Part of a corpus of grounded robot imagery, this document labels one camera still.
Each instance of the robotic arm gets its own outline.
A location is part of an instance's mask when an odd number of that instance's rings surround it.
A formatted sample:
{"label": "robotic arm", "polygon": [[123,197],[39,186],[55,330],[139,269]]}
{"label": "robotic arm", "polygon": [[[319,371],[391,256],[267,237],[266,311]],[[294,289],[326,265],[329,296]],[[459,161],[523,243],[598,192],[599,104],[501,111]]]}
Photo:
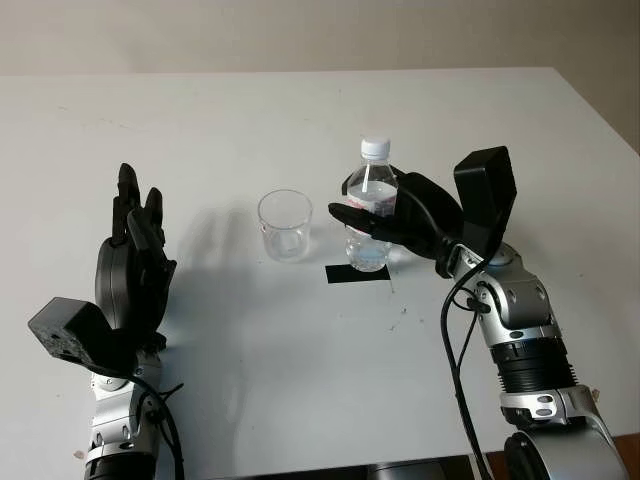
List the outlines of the robotic arm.
{"label": "robotic arm", "polygon": [[547,291],[524,269],[520,255],[502,243],[516,196],[506,147],[473,152],[456,166],[462,208],[422,175],[395,173],[399,186],[392,217],[338,203],[330,204],[329,212],[374,239],[435,260],[440,276],[456,280],[443,306],[441,326],[461,417],[483,478],[490,477],[447,332],[449,306],[463,287],[473,294],[468,305],[480,317],[498,367],[502,413],[518,429],[505,443],[511,478],[629,478],[589,388],[578,384],[567,361]]}
{"label": "robotic arm", "polygon": [[157,392],[166,338],[162,321],[176,262],[167,260],[162,194],[151,189],[144,207],[134,170],[120,168],[113,200],[112,235],[104,241],[96,270],[97,306],[56,297],[29,321],[29,328],[56,358],[93,372],[96,414],[85,480],[152,480],[160,436],[184,479],[175,422]]}

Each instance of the bottle label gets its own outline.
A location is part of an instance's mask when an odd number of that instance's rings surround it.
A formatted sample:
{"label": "bottle label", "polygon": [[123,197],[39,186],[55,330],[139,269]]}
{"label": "bottle label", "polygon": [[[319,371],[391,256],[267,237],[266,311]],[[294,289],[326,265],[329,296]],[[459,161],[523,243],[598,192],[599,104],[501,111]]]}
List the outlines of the bottle label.
{"label": "bottle label", "polygon": [[383,182],[369,182],[369,192],[362,192],[362,186],[356,185],[347,191],[347,205],[362,208],[380,217],[393,215],[396,206],[397,189],[393,185]]}

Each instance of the clear plastic cup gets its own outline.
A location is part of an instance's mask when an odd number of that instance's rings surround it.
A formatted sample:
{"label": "clear plastic cup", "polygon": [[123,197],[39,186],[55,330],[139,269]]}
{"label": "clear plastic cup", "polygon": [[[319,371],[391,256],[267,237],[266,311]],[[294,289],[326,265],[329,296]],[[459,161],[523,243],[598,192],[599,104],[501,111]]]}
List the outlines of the clear plastic cup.
{"label": "clear plastic cup", "polygon": [[304,193],[274,190],[258,203],[264,247],[274,260],[300,259],[309,249],[309,222],[313,206]]}

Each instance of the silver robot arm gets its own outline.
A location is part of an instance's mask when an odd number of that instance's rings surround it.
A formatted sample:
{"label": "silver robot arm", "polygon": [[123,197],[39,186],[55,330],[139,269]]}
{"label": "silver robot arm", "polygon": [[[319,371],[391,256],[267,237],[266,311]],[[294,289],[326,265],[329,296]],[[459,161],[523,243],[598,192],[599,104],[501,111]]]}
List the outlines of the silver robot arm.
{"label": "silver robot arm", "polygon": [[[479,262],[457,249],[456,279]],[[549,296],[502,244],[467,283],[484,306],[480,325],[504,392],[500,408],[518,431],[505,454],[512,480],[623,480],[629,475],[590,389],[577,382]]]}

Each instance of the plastic water bottle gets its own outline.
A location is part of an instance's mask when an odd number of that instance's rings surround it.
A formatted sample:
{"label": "plastic water bottle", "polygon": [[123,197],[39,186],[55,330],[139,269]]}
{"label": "plastic water bottle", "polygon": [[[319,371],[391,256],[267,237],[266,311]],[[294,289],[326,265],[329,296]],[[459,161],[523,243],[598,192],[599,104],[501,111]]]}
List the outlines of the plastic water bottle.
{"label": "plastic water bottle", "polygon": [[[391,142],[365,138],[361,144],[362,166],[347,183],[347,203],[385,217],[393,215],[398,182],[389,166]],[[374,240],[370,235],[347,226],[347,256],[362,272],[375,272],[387,263],[391,243]]]}

